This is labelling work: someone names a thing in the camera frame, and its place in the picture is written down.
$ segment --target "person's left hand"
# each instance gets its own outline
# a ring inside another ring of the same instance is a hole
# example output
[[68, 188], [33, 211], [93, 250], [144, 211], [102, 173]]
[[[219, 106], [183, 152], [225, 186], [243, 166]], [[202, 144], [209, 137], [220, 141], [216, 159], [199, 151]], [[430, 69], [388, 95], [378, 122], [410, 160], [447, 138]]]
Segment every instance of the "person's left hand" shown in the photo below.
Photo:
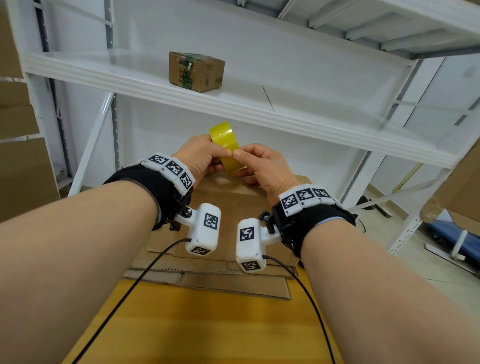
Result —
[[222, 171], [220, 158], [231, 156], [232, 152], [213, 143], [209, 134], [191, 137], [178, 152], [172, 154], [172, 157], [177, 157], [192, 172], [195, 178], [193, 187], [196, 187], [205, 175]]

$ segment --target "forearm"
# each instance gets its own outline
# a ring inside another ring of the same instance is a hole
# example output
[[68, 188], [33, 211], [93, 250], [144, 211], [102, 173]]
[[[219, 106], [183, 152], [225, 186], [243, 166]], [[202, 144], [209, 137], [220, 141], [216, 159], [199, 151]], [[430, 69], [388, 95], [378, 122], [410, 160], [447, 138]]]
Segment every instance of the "forearm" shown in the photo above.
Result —
[[346, 363], [480, 363], [466, 315], [347, 222], [316, 226], [301, 256]]
[[150, 234], [155, 200], [119, 181], [0, 224], [0, 362], [59, 363]]

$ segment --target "person's right hand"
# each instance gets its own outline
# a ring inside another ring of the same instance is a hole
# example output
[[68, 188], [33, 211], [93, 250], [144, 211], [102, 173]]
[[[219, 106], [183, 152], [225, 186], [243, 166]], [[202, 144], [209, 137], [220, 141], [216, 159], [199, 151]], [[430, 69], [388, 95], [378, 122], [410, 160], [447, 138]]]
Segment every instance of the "person's right hand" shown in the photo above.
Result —
[[235, 173], [248, 184], [259, 184], [267, 192], [270, 206], [279, 202], [278, 195], [300, 185], [287, 161], [276, 150], [261, 144], [249, 144], [233, 151], [233, 157], [246, 166]]

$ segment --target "small cardboard box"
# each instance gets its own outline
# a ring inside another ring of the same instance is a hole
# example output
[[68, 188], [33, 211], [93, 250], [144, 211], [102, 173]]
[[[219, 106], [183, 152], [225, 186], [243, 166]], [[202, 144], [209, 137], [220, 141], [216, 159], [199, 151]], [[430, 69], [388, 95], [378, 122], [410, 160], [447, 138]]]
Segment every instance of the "small cardboard box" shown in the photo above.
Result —
[[427, 201], [421, 211], [425, 222], [433, 222], [443, 209], [459, 227], [480, 235], [480, 142], [470, 149], [452, 174]]
[[189, 90], [204, 92], [223, 83], [225, 61], [202, 54], [170, 52], [168, 80]]
[[[311, 183], [307, 177], [296, 176], [300, 183]], [[204, 202], [211, 203], [222, 211], [218, 246], [215, 251], [206, 257], [198, 257], [185, 250], [185, 244], [180, 243], [172, 249], [176, 257], [192, 258], [196, 260], [220, 260], [235, 262], [235, 248], [237, 243], [237, 225], [245, 218], [258, 218], [264, 210], [271, 210], [265, 192], [258, 186], [247, 186], [238, 178], [226, 174], [206, 176], [195, 188], [190, 207], [197, 209]], [[186, 238], [188, 228], [182, 227], [180, 232], [169, 231], [168, 227], [152, 233], [147, 250], [162, 252], [176, 240]], [[282, 243], [268, 245], [266, 253], [280, 260], [287, 266], [296, 266], [298, 258]]]

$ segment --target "cart wheel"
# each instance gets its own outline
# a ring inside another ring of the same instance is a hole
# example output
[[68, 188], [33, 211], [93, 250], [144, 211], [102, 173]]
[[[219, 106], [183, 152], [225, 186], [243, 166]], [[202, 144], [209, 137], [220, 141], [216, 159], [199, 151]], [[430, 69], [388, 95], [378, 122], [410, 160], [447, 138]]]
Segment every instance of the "cart wheel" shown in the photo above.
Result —
[[433, 232], [432, 233], [432, 239], [434, 242], [439, 242], [440, 240], [442, 240], [442, 237], [441, 235], [437, 234], [436, 232]]

